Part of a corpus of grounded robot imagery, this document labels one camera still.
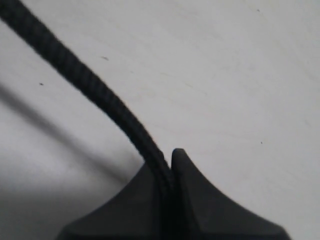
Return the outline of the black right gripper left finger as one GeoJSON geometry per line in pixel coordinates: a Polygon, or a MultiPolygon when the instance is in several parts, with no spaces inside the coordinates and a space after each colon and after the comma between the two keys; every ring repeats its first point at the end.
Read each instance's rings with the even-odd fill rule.
{"type": "Polygon", "coordinates": [[[144,164],[110,201],[65,226],[59,240],[160,240],[161,198],[144,164]]]}

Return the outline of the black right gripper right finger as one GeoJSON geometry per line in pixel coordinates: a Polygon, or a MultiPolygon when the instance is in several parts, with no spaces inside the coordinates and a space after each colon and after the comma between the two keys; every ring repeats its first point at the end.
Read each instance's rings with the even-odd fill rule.
{"type": "Polygon", "coordinates": [[[186,151],[172,152],[176,180],[177,236],[182,240],[288,240],[273,223],[239,205],[216,188],[186,151]]]}

